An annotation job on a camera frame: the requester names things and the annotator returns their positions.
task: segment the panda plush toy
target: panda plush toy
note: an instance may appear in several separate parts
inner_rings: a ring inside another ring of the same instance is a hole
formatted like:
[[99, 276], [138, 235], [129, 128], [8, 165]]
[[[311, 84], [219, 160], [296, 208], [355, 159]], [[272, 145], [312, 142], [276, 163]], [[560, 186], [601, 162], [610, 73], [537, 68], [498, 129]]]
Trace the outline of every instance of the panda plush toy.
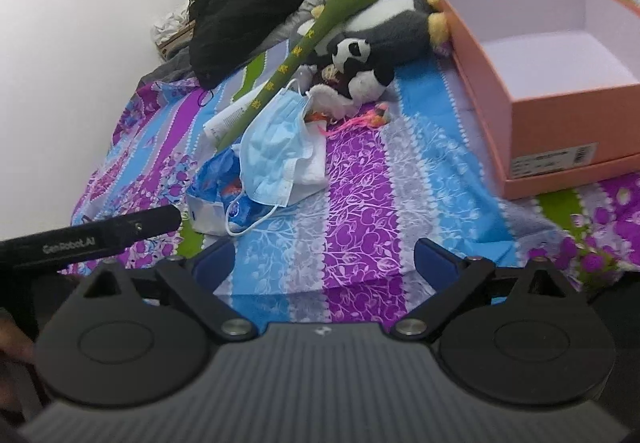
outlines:
[[339, 120], [354, 116], [361, 105], [377, 101], [394, 79], [392, 67], [376, 63], [369, 43], [340, 38], [328, 44], [329, 54], [316, 59], [312, 109]]

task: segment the green stripe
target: green stripe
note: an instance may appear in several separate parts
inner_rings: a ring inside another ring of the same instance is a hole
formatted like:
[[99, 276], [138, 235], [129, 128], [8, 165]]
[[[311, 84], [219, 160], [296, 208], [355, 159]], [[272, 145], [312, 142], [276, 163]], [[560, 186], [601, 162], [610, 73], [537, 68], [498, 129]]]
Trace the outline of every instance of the green stripe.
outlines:
[[191, 221], [189, 218], [182, 219], [182, 227], [179, 232], [182, 242], [178, 245], [178, 255], [183, 255], [186, 258], [193, 257], [197, 253], [202, 251], [202, 242], [204, 241], [204, 235], [197, 233], [191, 228]]
[[265, 59], [267, 58], [267, 52], [263, 51], [254, 58], [246, 67], [244, 72], [244, 82], [242, 87], [238, 89], [238, 92], [231, 97], [231, 101], [235, 102], [239, 98], [244, 97], [249, 91], [254, 88], [254, 83], [264, 71]]
[[577, 227], [572, 221], [573, 214], [584, 215], [578, 193], [574, 189], [541, 194], [536, 199], [546, 218], [567, 230], [575, 239], [581, 239], [582, 233], [589, 231], [588, 225]]

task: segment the blue plastic bag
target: blue plastic bag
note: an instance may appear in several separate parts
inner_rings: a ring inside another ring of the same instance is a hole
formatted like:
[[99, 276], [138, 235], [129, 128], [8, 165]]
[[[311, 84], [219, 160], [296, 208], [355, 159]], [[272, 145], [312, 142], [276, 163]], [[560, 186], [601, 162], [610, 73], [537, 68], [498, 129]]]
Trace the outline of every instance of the blue plastic bag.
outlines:
[[[198, 169], [187, 188], [191, 227], [209, 235], [227, 235], [225, 212], [241, 193], [240, 160], [233, 148], [227, 147]], [[269, 210], [243, 194], [229, 212], [229, 227], [231, 231], [244, 230]]]

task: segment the screw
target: screw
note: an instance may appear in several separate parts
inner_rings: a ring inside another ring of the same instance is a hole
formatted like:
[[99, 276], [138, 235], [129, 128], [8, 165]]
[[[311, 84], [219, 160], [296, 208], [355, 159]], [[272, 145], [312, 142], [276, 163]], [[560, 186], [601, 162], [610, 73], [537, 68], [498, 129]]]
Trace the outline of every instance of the screw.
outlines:
[[421, 335], [427, 331], [427, 324], [419, 318], [404, 318], [396, 324], [396, 331], [407, 337]]
[[242, 337], [251, 333], [251, 330], [251, 322], [243, 318], [232, 318], [222, 323], [222, 331], [230, 337]]

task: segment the mask ear loop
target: mask ear loop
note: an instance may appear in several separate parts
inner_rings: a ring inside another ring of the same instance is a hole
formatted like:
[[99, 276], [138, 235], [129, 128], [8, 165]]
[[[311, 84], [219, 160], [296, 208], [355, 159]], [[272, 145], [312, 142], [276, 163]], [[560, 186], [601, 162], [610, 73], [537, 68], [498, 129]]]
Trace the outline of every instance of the mask ear loop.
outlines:
[[238, 196], [235, 197], [234, 200], [231, 201], [231, 203], [229, 203], [229, 206], [226, 208], [225, 230], [226, 230], [226, 233], [228, 233], [228, 235], [230, 235], [231, 237], [240, 237], [241, 235], [245, 235], [247, 232], [251, 232], [251, 230], [255, 229], [255, 227], [257, 227], [261, 223], [264, 223], [267, 219], [273, 216], [273, 214], [278, 209], [278, 206], [274, 205], [273, 208], [264, 217], [261, 217], [260, 219], [258, 219], [253, 225], [246, 227], [242, 232], [232, 232], [231, 229], [229, 228], [229, 216], [231, 214], [231, 207], [233, 207], [233, 205], [238, 203], [238, 201], [240, 200], [243, 194], [244, 194], [244, 190], [242, 190], [242, 192], [238, 194]]
[[289, 82], [287, 82], [287, 85], [283, 87], [282, 91], [286, 91], [287, 89], [289, 89], [293, 85], [294, 82], [298, 85], [298, 94], [300, 96], [302, 96], [302, 89], [300, 88], [300, 81], [297, 78], [292, 78]]

